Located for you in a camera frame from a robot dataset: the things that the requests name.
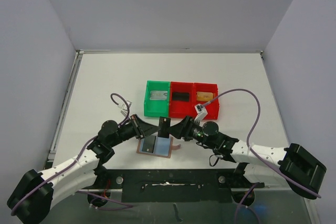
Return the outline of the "black card with chip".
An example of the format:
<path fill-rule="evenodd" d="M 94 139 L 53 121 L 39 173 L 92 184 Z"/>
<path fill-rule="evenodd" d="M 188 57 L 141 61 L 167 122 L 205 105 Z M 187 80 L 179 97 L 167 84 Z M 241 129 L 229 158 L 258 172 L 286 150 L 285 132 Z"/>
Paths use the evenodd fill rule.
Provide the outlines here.
<path fill-rule="evenodd" d="M 166 117 L 159 118 L 159 127 L 160 130 L 158 131 L 157 136 L 162 138 L 169 138 L 170 134 L 168 132 L 169 127 L 171 126 L 171 119 Z"/>

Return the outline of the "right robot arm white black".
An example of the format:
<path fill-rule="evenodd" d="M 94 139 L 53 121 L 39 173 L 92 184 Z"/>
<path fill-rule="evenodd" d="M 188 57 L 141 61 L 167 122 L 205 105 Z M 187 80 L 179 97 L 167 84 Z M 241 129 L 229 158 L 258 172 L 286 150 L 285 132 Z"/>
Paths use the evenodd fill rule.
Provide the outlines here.
<path fill-rule="evenodd" d="M 234 182 L 241 187 L 249 183 L 288 185 L 296 194 L 320 197 L 327 168 L 299 144 L 288 147 L 253 145 L 219 131 L 215 122 L 200 126 L 190 116 L 170 126 L 167 132 L 177 139 L 195 140 L 197 145 L 212 150 L 214 156 L 227 162 L 244 164 L 235 171 Z"/>

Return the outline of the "brown leather card holder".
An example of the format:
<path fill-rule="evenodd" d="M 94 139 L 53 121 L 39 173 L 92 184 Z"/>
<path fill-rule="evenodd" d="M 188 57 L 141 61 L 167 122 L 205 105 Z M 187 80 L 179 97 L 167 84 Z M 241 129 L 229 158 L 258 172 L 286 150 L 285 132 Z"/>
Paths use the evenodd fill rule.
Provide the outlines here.
<path fill-rule="evenodd" d="M 173 144 L 173 137 L 169 138 L 162 138 L 156 136 L 156 142 L 155 142 L 155 147 L 154 147 L 154 152 L 153 153 L 146 153 L 142 152 L 142 142 L 143 139 L 139 140 L 138 143 L 138 148 L 136 150 L 137 154 L 142 154 L 142 155 L 150 155 L 150 156 L 156 156 L 156 157 L 161 157 L 161 158 L 171 158 L 172 152 L 177 151 L 181 148 L 181 144 L 174 145 Z"/>

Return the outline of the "gold card with stripe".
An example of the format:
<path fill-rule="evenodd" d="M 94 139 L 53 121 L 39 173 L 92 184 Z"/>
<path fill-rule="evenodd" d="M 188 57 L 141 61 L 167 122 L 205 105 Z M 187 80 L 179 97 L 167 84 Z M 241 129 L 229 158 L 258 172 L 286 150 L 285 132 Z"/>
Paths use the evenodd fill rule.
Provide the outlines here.
<path fill-rule="evenodd" d="M 200 102 L 208 102 L 214 98 L 214 94 L 212 92 L 203 92 L 197 91 L 196 100 Z"/>

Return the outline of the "silver grey card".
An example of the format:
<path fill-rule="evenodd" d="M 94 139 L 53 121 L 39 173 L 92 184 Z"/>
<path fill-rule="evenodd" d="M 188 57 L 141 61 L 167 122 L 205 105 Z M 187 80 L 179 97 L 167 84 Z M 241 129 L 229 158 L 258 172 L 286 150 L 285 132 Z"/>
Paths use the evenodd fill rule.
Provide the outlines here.
<path fill-rule="evenodd" d="M 165 101 L 168 98 L 168 92 L 164 90 L 152 90 L 150 92 L 150 100 Z"/>

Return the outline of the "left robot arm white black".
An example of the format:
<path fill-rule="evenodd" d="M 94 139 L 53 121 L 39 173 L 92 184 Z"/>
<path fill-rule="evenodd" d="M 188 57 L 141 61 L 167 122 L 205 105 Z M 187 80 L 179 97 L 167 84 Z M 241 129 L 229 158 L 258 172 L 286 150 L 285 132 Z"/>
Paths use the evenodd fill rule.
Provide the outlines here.
<path fill-rule="evenodd" d="M 27 171 L 7 201 L 11 215 L 22 223 L 41 223 L 49 211 L 75 192 L 105 185 L 104 164 L 115 154 L 113 148 L 131 138 L 142 139 L 160 130 L 136 114 L 123 125 L 104 122 L 96 136 L 87 141 L 79 154 L 49 169 Z"/>

